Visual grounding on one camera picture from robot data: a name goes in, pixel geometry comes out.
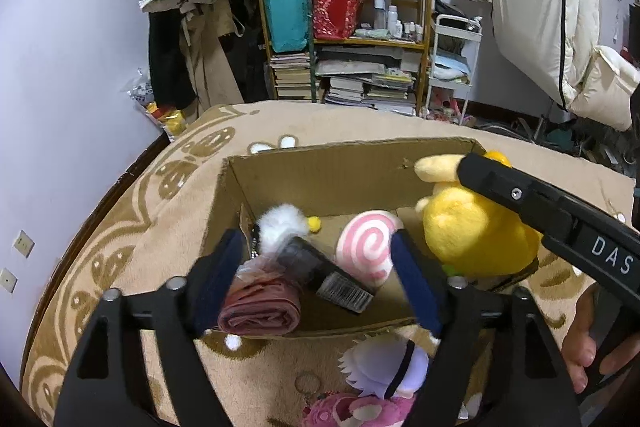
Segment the person's right hand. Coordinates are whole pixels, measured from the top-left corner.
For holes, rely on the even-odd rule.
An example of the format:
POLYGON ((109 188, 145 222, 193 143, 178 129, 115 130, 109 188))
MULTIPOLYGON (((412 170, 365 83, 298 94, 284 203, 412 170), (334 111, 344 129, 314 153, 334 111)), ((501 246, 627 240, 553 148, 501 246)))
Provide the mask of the person's right hand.
MULTIPOLYGON (((587 387, 586 369, 597 355, 596 342, 589 331, 594 321, 594 294, 598 289, 598 284, 592 284, 582 293, 576 303, 574 321, 562 343, 562 357, 576 393, 582 393, 587 387)), ((603 359, 599 373, 603 376, 616 373, 638 355, 639 350, 639 335, 634 334, 603 359)))

